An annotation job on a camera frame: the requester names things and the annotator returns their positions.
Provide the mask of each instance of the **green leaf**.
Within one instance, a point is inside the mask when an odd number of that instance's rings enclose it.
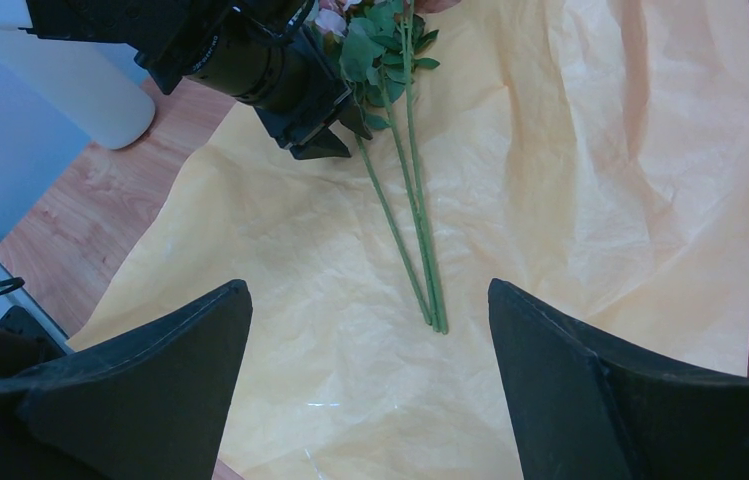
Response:
[[[394,8],[392,8],[392,5],[388,2],[375,5],[368,11],[366,17],[377,26],[376,35],[390,37],[395,33],[395,29],[397,28],[395,11]]]
[[[382,45],[389,50],[395,52],[403,51],[403,46],[393,37],[387,37],[385,35],[374,35],[373,37],[371,37],[371,40],[374,40],[375,42],[377,42],[377,44]]]
[[[402,14],[404,8],[406,8],[406,5],[401,0],[386,0],[381,5],[385,5],[394,15]]]
[[[375,25],[374,22],[365,17],[354,17],[354,19],[350,21],[350,25],[348,26],[348,28],[353,28],[354,26],[356,26],[357,28],[361,28],[369,37],[377,35],[377,25]]]
[[[380,59],[383,65],[403,65],[403,55],[397,53],[385,53]]]
[[[380,72],[375,67],[368,67],[365,76],[368,77],[368,83],[370,85],[380,85]]]
[[[362,101],[365,100],[366,84],[353,83],[350,87],[353,90],[353,98],[356,100],[356,103],[362,104]]]
[[[398,83],[406,83],[406,72],[403,69],[387,68],[386,76]]]
[[[390,83],[390,80],[386,80],[387,87],[389,83]],[[370,103],[371,106],[374,106],[377,108],[383,108],[386,106],[386,104],[383,103],[383,94],[380,93],[379,87],[368,85],[368,87],[365,89],[365,99],[368,100],[368,103]]]
[[[433,44],[436,39],[439,38],[439,31],[433,30],[432,32],[424,34],[418,41],[415,42],[415,53],[423,52],[427,47]]]
[[[392,79],[386,80],[386,93],[388,93],[389,95],[390,102],[397,102],[398,99],[403,95],[404,90],[406,90],[406,85],[404,85],[403,83],[398,83]]]
[[[368,38],[362,25],[352,23],[348,28],[347,38],[342,45],[342,72],[348,80],[354,82],[368,81],[368,69],[374,59],[385,52],[385,49]]]
[[[415,66],[423,68],[425,70],[435,70],[439,68],[442,63],[432,58],[419,58],[415,61]]]
[[[417,42],[418,39],[420,39],[421,36],[424,35],[424,29],[426,27],[427,27],[427,22],[425,22],[423,18],[419,17],[418,15],[414,15],[412,17],[412,42],[413,42],[413,45],[415,45],[415,42]]]
[[[390,127],[389,122],[385,118],[368,112],[365,112],[365,124],[371,130],[385,130]]]

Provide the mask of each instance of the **green stem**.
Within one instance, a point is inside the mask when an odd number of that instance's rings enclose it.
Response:
[[[401,237],[400,230],[398,230],[395,217],[392,215],[392,209],[389,207],[389,202],[386,200],[386,195],[383,193],[383,188],[380,186],[380,180],[377,178],[377,173],[374,172],[374,166],[371,165],[371,159],[368,157],[368,150],[365,148],[365,144],[362,143],[362,138],[359,135],[356,136],[356,144],[359,145],[359,151],[362,152],[362,159],[365,161],[365,168],[368,169],[368,176],[371,177],[371,183],[374,184],[374,190],[377,192],[377,197],[380,198],[380,204],[383,206],[383,211],[386,213],[386,220],[389,222],[389,229],[392,230],[392,236],[395,237],[395,243],[398,244],[398,251],[400,252],[401,259],[403,260],[403,266],[406,267],[406,274],[409,276],[409,281],[412,283],[412,290],[415,291],[415,296],[418,298],[418,306],[421,307],[421,314],[424,315],[424,321],[427,325],[433,324],[433,315],[430,312],[430,306],[424,300],[424,294],[421,292],[421,284],[418,282],[418,276],[415,274],[415,269],[412,267],[412,260],[409,258],[409,253],[406,250],[406,244],[403,243],[403,237]]]
[[[443,334],[448,333],[448,317],[445,308],[445,297],[442,289],[442,276],[439,272],[439,263],[436,261],[435,247],[433,243],[433,233],[430,225],[430,217],[427,215],[427,202],[424,199],[423,175],[421,172],[421,157],[418,154],[418,142],[415,138],[415,116],[413,115],[413,92],[412,92],[412,60],[415,58],[415,46],[412,39],[412,22],[415,15],[415,0],[409,1],[409,11],[404,16],[403,34],[403,68],[406,73],[406,116],[409,129],[409,146],[412,157],[413,173],[415,175],[415,194],[418,196],[418,211],[421,217],[421,234],[423,237],[422,252],[427,251],[428,266],[430,272],[425,271],[428,278],[427,290],[430,299],[430,306],[435,314],[434,321],[439,323],[438,331]]]
[[[409,208],[412,210],[412,221],[415,223],[415,235],[418,238],[418,248],[421,251],[421,265],[424,268],[424,278],[427,281],[427,298],[430,302],[430,309],[432,310],[432,326],[433,330],[437,332],[442,331],[441,322],[439,322],[439,315],[436,312],[436,304],[434,303],[435,288],[433,283],[433,270],[430,267],[430,255],[429,249],[427,248],[427,242],[424,237],[424,226],[421,218],[421,210],[418,208],[418,201],[413,191],[412,178],[409,174],[409,163],[406,160],[406,152],[403,148],[403,141],[401,140],[400,131],[397,125],[397,116],[395,115],[395,109],[392,107],[392,102],[389,99],[389,94],[384,86],[380,87],[380,94],[383,96],[383,103],[386,105],[386,114],[389,117],[389,124],[392,129],[392,136],[395,137],[395,145],[398,150],[398,158],[400,159],[401,170],[403,171],[403,181],[406,184],[406,193],[409,196]]]

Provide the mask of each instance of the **pink rose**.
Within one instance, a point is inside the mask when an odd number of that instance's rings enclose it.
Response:
[[[339,0],[339,3],[344,4],[344,11],[347,12],[348,8],[354,5],[359,5],[360,3],[362,3],[362,0]]]
[[[347,31],[347,21],[345,17],[338,13],[323,9],[318,12],[318,16],[315,17],[315,26],[324,35],[333,33],[339,37],[344,37]]]
[[[318,8],[320,10],[331,10],[336,13],[341,13],[342,11],[336,0],[318,0]]]

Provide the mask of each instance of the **black equipment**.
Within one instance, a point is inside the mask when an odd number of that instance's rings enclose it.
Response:
[[[256,108],[301,159],[349,157],[336,120],[365,138],[362,110],[303,26],[316,0],[26,0],[39,38],[126,43],[168,95],[183,77]]]
[[[0,479],[211,478],[251,314],[233,281],[87,350],[0,373]]]
[[[526,480],[749,478],[749,378],[637,347],[500,280],[489,323]]]

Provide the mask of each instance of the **crumpled paper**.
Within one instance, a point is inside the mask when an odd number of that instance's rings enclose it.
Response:
[[[238,105],[71,341],[245,279],[253,326],[220,454],[248,480],[518,477],[493,277],[745,371],[747,1],[474,0],[429,21],[442,66],[419,74],[416,112],[450,335],[422,320],[361,159],[296,162]],[[370,145],[413,239],[394,142]]]

